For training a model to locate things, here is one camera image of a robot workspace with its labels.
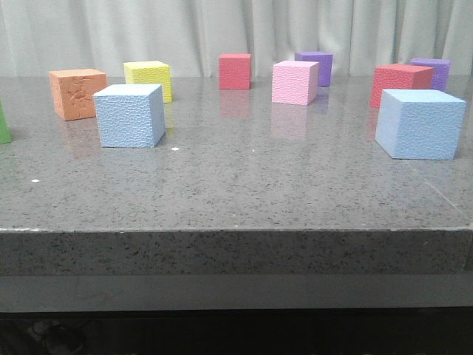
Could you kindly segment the purple foam block behind pink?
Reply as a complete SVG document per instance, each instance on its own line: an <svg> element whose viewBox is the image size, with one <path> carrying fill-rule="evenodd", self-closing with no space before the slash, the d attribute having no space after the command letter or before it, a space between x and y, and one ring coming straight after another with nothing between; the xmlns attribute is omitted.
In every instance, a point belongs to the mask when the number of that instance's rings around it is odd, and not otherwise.
<svg viewBox="0 0 473 355"><path fill-rule="evenodd" d="M329 87L331 85L333 54L323 51L296 52L296 61L315 61L319 63L318 85Z"/></svg>

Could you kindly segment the purple foam block at right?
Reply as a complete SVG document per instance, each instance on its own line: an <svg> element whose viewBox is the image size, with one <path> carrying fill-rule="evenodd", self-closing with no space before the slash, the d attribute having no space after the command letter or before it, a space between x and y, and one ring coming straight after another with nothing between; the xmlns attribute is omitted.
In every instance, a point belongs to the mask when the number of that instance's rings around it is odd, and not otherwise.
<svg viewBox="0 0 473 355"><path fill-rule="evenodd" d="M451 67L451 61L449 59L414 58L409 63L411 65L432 67L434 72L432 75L431 88L440 91L446 90Z"/></svg>

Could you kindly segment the small red foam block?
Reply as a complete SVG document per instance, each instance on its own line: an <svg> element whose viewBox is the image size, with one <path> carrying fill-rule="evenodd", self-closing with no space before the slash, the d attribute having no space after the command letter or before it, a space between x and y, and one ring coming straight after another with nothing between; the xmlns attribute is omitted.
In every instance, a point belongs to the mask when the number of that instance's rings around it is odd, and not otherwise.
<svg viewBox="0 0 473 355"><path fill-rule="evenodd" d="M223 53L218 58L218 64L220 89L250 89L250 53Z"/></svg>

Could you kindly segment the white pleated curtain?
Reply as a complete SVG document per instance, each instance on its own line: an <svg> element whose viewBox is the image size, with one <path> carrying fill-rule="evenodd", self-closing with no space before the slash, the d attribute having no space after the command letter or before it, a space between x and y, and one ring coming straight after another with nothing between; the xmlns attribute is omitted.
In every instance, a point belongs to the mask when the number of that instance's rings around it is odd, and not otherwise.
<svg viewBox="0 0 473 355"><path fill-rule="evenodd" d="M3 1L1 74L44 76L159 60L176 77L217 73L223 53L250 53L268 76L298 51L332 53L334 75L445 58L472 74L470 1Z"/></svg>

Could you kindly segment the yellow foam block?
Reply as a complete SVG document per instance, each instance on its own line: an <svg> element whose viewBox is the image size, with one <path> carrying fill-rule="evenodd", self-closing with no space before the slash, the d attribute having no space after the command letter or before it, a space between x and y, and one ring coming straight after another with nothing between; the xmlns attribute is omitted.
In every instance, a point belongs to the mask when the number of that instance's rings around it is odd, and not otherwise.
<svg viewBox="0 0 473 355"><path fill-rule="evenodd" d="M171 103L173 93L171 86L171 67L162 61L133 61L123 64L127 84L161 84L163 102Z"/></svg>

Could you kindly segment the large red foam block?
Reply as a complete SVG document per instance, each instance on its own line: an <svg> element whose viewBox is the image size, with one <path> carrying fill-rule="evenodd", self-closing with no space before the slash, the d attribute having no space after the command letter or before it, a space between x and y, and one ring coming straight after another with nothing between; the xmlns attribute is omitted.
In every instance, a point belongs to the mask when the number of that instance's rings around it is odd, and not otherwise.
<svg viewBox="0 0 473 355"><path fill-rule="evenodd" d="M430 89L433 67L388 64L376 67L372 78L370 106L379 108L384 89Z"/></svg>

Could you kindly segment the light blue foam block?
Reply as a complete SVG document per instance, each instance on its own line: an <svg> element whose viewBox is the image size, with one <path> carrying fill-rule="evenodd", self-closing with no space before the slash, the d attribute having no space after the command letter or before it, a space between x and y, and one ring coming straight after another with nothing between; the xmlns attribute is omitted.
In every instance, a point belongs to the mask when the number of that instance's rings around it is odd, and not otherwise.
<svg viewBox="0 0 473 355"><path fill-rule="evenodd" d="M166 133L160 84L113 84L93 100L102 147L154 147Z"/></svg>
<svg viewBox="0 0 473 355"><path fill-rule="evenodd" d="M385 89L376 142L394 159L452 160L466 102L434 89Z"/></svg>

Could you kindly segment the orange foam block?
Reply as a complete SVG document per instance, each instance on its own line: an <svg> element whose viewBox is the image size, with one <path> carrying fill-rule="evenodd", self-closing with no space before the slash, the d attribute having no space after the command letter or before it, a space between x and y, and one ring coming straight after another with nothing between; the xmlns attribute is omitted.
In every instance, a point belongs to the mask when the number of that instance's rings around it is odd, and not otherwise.
<svg viewBox="0 0 473 355"><path fill-rule="evenodd" d="M93 95L107 87L106 73L96 69L49 71L55 112L65 121L95 117Z"/></svg>

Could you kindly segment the green foam block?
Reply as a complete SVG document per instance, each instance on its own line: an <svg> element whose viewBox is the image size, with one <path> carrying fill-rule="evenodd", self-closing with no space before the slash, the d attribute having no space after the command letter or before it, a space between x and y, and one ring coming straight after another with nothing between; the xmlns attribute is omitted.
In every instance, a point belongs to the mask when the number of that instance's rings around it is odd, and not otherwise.
<svg viewBox="0 0 473 355"><path fill-rule="evenodd" d="M10 130L8 128L3 106L0 104L0 144L11 142Z"/></svg>

